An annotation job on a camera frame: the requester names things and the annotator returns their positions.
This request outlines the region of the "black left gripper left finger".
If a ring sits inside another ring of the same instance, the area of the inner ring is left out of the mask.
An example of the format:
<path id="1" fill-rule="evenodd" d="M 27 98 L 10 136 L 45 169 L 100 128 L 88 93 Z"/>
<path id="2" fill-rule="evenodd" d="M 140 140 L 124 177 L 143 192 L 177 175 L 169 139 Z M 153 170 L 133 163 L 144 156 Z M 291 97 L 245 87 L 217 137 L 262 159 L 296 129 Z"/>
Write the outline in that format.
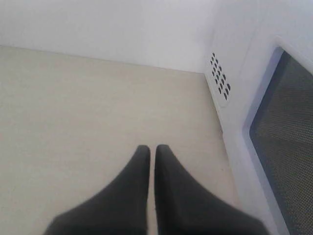
<path id="1" fill-rule="evenodd" d="M 145 235 L 150 149 L 139 145 L 122 171 L 84 203 L 56 216 L 46 235 Z"/>

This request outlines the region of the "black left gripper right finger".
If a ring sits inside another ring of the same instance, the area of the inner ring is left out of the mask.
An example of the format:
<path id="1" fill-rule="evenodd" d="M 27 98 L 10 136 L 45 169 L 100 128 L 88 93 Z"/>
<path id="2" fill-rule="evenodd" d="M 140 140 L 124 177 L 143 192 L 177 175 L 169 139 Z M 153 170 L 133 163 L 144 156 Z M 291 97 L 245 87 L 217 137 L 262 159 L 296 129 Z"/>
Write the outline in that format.
<path id="1" fill-rule="evenodd" d="M 198 183 L 168 145 L 156 148 L 154 191 L 160 235 L 267 235 L 263 223 Z"/>

